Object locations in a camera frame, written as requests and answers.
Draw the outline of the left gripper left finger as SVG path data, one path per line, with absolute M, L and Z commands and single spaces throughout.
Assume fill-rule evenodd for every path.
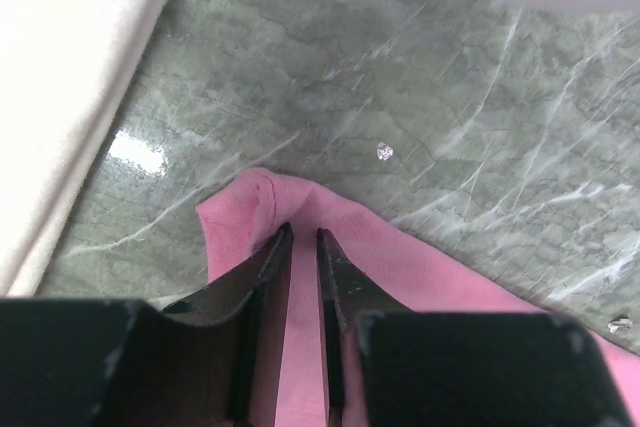
M 115 426 L 272 426 L 293 230 L 162 311 L 139 310 L 112 381 Z

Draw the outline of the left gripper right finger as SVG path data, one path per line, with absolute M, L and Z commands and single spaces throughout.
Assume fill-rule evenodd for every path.
M 350 327 L 363 312 L 407 311 L 347 256 L 334 234 L 316 233 L 324 393 L 329 426 L 342 426 L 345 411 L 344 344 Z

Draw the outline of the pink t shirt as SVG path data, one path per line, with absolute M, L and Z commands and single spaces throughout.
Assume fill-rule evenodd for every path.
M 275 423 L 323 426 L 316 232 L 330 230 L 347 257 L 404 305 L 427 312 L 535 313 L 516 297 L 366 207 L 309 180 L 262 168 L 241 173 L 197 207 L 209 278 L 246 260 L 278 228 L 294 232 L 291 287 Z

